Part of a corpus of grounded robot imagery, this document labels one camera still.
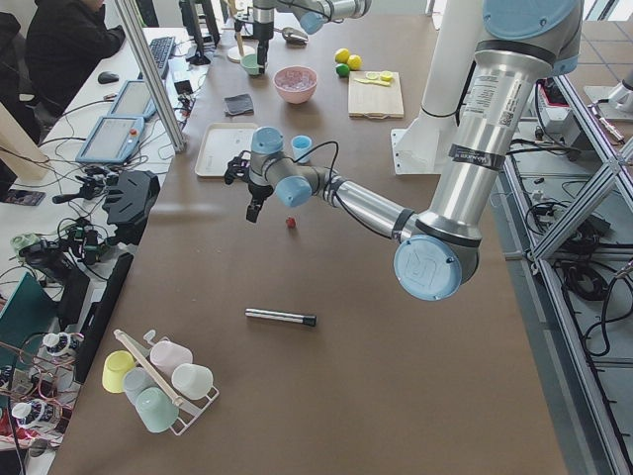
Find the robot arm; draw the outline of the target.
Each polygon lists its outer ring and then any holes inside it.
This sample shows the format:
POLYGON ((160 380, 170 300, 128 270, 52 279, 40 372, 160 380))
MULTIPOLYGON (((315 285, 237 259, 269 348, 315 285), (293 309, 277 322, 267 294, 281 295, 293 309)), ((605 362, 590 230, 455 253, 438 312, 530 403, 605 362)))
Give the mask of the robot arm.
POLYGON ((269 43, 274 37, 276 11, 292 13, 301 28, 312 35, 326 23, 363 17, 371 5, 371 0, 253 0, 253 37, 258 41, 256 55, 259 72, 263 74, 266 69, 269 43))
POLYGON ((578 63, 579 1, 451 1, 443 15, 422 107, 410 126, 448 126, 451 144, 434 151, 441 176, 429 208, 400 206, 333 167, 287 156, 281 133, 257 129, 246 181, 246 218, 255 222, 270 196, 288 207, 321 197, 371 232, 395 240, 396 276, 413 297, 452 296, 475 273, 479 221, 537 81, 578 63))

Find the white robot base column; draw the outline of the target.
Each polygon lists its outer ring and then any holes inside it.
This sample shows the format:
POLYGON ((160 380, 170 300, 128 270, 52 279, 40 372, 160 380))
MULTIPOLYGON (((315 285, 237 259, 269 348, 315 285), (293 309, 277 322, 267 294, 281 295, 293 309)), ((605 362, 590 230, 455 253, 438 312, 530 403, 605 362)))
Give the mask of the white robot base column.
POLYGON ((392 130, 395 171, 439 174, 458 130, 462 92, 470 84, 474 52, 483 31, 481 1, 449 1, 421 99, 420 112, 405 129, 392 130))

